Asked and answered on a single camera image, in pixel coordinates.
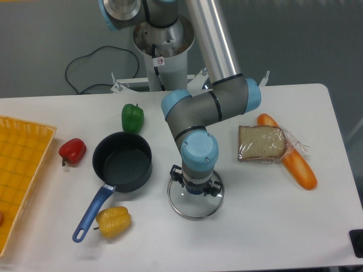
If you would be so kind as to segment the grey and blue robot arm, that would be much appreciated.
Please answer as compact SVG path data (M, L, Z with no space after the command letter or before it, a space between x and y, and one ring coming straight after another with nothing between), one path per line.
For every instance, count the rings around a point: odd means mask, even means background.
M179 14L177 1L99 2L110 29L133 27L151 91L166 91L164 118L181 154L181 167L171 178L191 194L216 196L222 182L212 181L218 144L209 125L256 109L258 85L245 78L218 1L187 1L189 17ZM187 52L199 43L212 88L193 96L187 91Z

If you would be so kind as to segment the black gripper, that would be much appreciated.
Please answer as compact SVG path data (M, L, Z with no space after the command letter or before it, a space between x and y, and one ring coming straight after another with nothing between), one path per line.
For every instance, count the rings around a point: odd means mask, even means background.
M202 179L193 179L183 172L178 165L173 165L170 170L170 177L173 182L177 182L188 193L193 195L211 195L216 197L223 191L223 181L221 176L214 170L209 176Z

